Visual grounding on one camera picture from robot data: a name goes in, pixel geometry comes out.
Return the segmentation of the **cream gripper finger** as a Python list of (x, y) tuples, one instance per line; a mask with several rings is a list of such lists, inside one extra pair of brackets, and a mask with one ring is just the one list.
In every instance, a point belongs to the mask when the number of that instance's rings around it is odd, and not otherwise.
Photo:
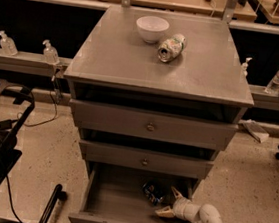
[(175, 187), (171, 187), (171, 190), (173, 192), (173, 195), (176, 199), (181, 199), (182, 198), (182, 193), (178, 191)]
[(175, 213), (173, 212), (174, 210), (170, 207), (170, 205), (162, 208), (162, 209), (158, 209), (155, 211), (155, 213), (160, 216), (161, 218), (174, 218), (175, 217)]

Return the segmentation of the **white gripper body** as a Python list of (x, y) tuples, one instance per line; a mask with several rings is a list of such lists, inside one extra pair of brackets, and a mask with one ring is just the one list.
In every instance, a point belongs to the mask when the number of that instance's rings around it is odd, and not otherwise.
[(173, 213), (178, 219), (194, 222), (198, 219), (200, 206), (192, 203), (187, 198), (178, 198), (173, 204)]

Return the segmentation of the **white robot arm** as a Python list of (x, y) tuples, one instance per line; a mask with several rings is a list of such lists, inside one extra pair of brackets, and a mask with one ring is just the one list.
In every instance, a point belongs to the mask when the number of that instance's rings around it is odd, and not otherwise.
[(171, 188), (175, 197), (172, 206), (158, 209), (155, 213), (161, 218), (177, 218), (190, 223), (223, 223), (219, 211), (211, 204), (196, 205), (175, 187)]

